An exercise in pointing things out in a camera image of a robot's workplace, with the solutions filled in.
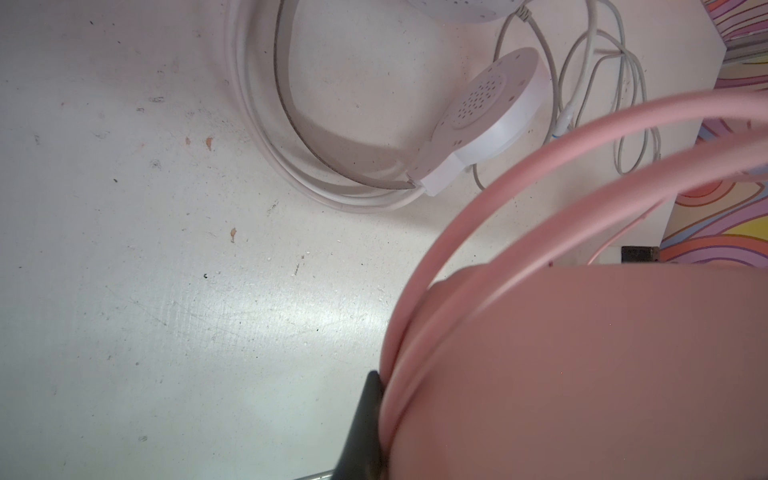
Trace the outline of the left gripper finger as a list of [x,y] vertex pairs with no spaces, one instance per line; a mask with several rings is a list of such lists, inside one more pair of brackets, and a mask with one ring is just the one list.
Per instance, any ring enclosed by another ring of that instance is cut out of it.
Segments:
[[366,376],[340,458],[332,473],[333,480],[381,478],[385,462],[378,426],[383,392],[379,373],[370,371]]

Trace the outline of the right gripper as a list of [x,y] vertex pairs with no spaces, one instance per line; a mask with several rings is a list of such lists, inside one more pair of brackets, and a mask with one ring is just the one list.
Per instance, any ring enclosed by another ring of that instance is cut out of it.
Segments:
[[655,263],[660,258],[660,249],[652,246],[622,246],[622,263]]

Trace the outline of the pink cat-ear headphones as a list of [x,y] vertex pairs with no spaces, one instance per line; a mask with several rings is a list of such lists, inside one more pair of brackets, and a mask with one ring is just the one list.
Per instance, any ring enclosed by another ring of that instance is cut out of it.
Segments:
[[[490,262],[437,274],[488,218],[552,170],[651,126],[752,128],[593,194]],[[721,265],[554,267],[681,191],[767,162],[767,96],[710,91],[593,121],[499,177],[412,274],[380,360],[386,479],[763,479],[767,274]]]

